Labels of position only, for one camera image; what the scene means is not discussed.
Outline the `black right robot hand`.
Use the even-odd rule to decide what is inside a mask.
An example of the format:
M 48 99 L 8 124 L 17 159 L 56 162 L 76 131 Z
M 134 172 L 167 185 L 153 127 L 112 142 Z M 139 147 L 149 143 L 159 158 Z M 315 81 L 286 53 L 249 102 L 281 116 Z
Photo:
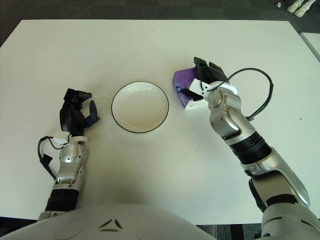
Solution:
M 209 64 L 207 64 L 205 60 L 199 57 L 194 57 L 193 62 L 195 64 L 195 67 L 191 69 L 193 74 L 191 77 L 191 81 L 193 79 L 198 79 L 206 84 L 211 84 L 213 82 L 224 81 L 227 79 L 222 68 L 218 65 L 212 62 L 209 62 Z

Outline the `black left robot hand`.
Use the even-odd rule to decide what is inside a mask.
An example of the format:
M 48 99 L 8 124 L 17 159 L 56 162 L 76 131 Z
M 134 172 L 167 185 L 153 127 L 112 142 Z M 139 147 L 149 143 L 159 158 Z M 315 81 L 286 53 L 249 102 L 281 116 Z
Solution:
M 83 102 L 89 100 L 92 93 L 68 88 L 64 95 L 64 103 L 59 112 L 60 127 L 73 137 L 84 136 L 84 130 L 96 124 L 100 117 L 94 100 L 89 103 L 89 115 L 81 112 Z

